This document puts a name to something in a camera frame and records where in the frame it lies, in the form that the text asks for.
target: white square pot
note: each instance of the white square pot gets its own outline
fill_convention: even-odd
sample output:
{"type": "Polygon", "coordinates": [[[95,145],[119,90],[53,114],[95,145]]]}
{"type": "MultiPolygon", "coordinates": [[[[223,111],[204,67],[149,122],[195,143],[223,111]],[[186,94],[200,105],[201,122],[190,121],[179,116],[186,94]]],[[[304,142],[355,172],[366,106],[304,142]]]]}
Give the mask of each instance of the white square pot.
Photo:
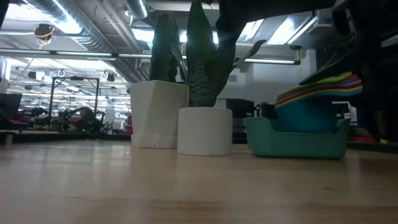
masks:
{"type": "Polygon", "coordinates": [[[177,151],[194,156],[230,155],[232,111],[221,108],[180,109],[177,151]]]}
{"type": "Polygon", "coordinates": [[[132,84],[132,145],[177,147],[178,111],[188,107],[188,86],[164,81],[132,84]]]}

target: computer monitor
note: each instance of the computer monitor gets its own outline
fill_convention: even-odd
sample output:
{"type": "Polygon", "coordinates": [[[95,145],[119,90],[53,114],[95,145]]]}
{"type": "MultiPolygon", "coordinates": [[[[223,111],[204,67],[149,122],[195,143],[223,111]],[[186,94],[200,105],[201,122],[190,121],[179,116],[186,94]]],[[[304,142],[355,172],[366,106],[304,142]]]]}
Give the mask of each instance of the computer monitor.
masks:
{"type": "Polygon", "coordinates": [[[22,94],[0,93],[0,117],[10,119],[17,116],[22,94]]]}

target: teal tray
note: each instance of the teal tray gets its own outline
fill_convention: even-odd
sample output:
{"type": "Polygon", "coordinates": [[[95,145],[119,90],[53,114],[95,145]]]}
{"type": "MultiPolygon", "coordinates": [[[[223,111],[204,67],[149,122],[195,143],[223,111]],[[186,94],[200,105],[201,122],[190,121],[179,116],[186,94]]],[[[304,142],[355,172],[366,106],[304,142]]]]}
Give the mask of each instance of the teal tray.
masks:
{"type": "Polygon", "coordinates": [[[338,121],[335,131],[291,132],[279,120],[246,118],[249,149],[257,156],[339,159],[345,155],[349,120],[338,121]]]}

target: table surface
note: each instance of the table surface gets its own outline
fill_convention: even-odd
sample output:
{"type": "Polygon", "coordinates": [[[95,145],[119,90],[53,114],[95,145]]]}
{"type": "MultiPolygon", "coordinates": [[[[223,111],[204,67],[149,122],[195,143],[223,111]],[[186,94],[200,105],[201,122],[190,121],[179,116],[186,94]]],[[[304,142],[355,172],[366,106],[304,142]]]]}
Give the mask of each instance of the table surface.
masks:
{"type": "Polygon", "coordinates": [[[398,223],[398,155],[200,157],[121,141],[0,146],[1,223],[398,223]]]}

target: ceiling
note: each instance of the ceiling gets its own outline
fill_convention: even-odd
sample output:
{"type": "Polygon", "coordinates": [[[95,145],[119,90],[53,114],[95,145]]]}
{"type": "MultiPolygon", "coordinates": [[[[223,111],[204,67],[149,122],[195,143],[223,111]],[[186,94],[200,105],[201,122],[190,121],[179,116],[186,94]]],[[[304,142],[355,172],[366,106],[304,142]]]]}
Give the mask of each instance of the ceiling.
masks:
{"type": "MultiPolygon", "coordinates": [[[[133,52],[129,44],[121,37],[115,26],[110,23],[106,14],[97,5],[97,1],[92,0],[74,0],[79,10],[90,20],[90,22],[100,31],[101,35],[109,42],[109,44],[118,52],[133,52]]],[[[172,13],[177,21],[177,24],[183,35],[187,29],[188,10],[190,1],[147,1],[151,10],[151,16],[155,17],[163,11],[172,13]]],[[[124,0],[111,1],[113,7],[117,11],[119,18],[123,21],[123,25],[130,29],[133,28],[133,35],[138,40],[139,48],[144,52],[150,53],[151,38],[153,29],[146,22],[135,20],[130,23],[127,7],[124,0]]],[[[204,5],[205,14],[215,30],[215,24],[219,16],[218,3],[212,6],[204,5]]],[[[322,18],[330,17],[330,12],[323,11],[322,18]]],[[[273,40],[276,45],[263,45],[260,51],[254,58],[273,58],[284,60],[296,60],[297,52],[292,50],[288,45],[284,45],[289,39],[284,40],[287,34],[292,35],[297,32],[309,19],[313,17],[312,12],[304,12],[294,15],[277,16],[259,21],[251,26],[257,26],[255,29],[248,29],[245,35],[242,34],[237,43],[237,57],[246,55],[253,43],[257,40],[267,39],[273,40]],[[279,28],[285,24],[285,30],[279,28]]],[[[70,50],[70,51],[87,51],[84,47],[74,41],[70,36],[62,34],[62,32],[54,35],[51,42],[43,45],[43,42],[38,40],[32,34],[33,30],[39,24],[51,24],[50,19],[42,14],[36,13],[29,6],[25,4],[11,4],[4,21],[2,32],[0,35],[0,48],[12,49],[39,49],[43,50],[70,50]],[[15,35],[18,32],[25,32],[25,35],[15,35]]],[[[317,23],[311,24],[309,30],[316,26],[317,23]]],[[[308,43],[305,40],[308,37],[308,31],[300,36],[292,44],[306,43],[307,47],[311,47],[312,42],[308,43]]],[[[100,60],[71,60],[71,59],[50,59],[50,58],[35,58],[30,57],[8,57],[8,62],[12,64],[10,87],[8,92],[24,93],[24,100],[22,106],[37,106],[37,99],[41,98],[40,106],[48,107],[49,93],[51,91],[51,77],[64,75],[64,77],[71,77],[74,75],[83,76],[86,78],[99,78],[100,84],[100,108],[105,109],[109,105],[116,105],[115,107],[120,112],[119,115],[129,111],[129,97],[127,95],[127,87],[129,83],[126,81],[124,73],[115,69],[110,63],[100,60]],[[41,79],[31,79],[27,76],[28,72],[37,72],[41,79]],[[114,74],[114,82],[106,80],[106,76],[114,74]],[[26,90],[26,86],[32,87],[31,90],[26,90]]],[[[148,76],[149,60],[126,60],[129,66],[135,67],[140,71],[142,76],[148,76]]],[[[95,94],[94,83],[85,81],[71,81],[64,80],[63,85],[59,85],[55,89],[55,100],[59,101],[59,108],[62,105],[70,108],[77,108],[80,106],[93,106],[92,96],[95,94]],[[65,85],[69,87],[74,86],[79,89],[79,92],[71,93],[65,85]]]]}

